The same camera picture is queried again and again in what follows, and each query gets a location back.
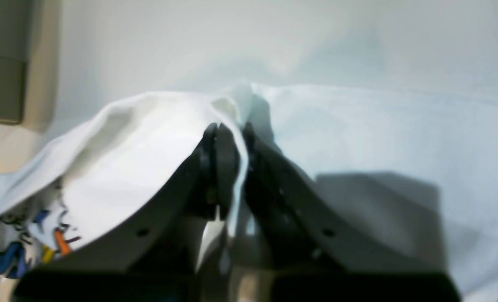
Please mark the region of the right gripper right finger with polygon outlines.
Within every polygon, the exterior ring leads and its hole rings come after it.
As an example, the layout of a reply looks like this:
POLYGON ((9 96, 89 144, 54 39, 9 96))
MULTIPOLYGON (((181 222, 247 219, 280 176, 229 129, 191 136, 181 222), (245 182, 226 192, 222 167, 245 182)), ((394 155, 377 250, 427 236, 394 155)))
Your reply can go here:
POLYGON ((245 202, 269 245, 272 302, 459 302, 450 278, 339 218, 247 124, 245 202))

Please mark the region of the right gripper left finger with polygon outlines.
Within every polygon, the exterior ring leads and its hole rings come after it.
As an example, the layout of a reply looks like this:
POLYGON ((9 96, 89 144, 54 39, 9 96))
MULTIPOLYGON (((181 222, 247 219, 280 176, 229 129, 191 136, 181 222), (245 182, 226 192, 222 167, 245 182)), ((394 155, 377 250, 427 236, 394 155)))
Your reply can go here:
POLYGON ((210 124, 192 154, 130 218, 26 274, 13 302, 197 302, 201 239, 224 220, 239 159, 233 134, 210 124))

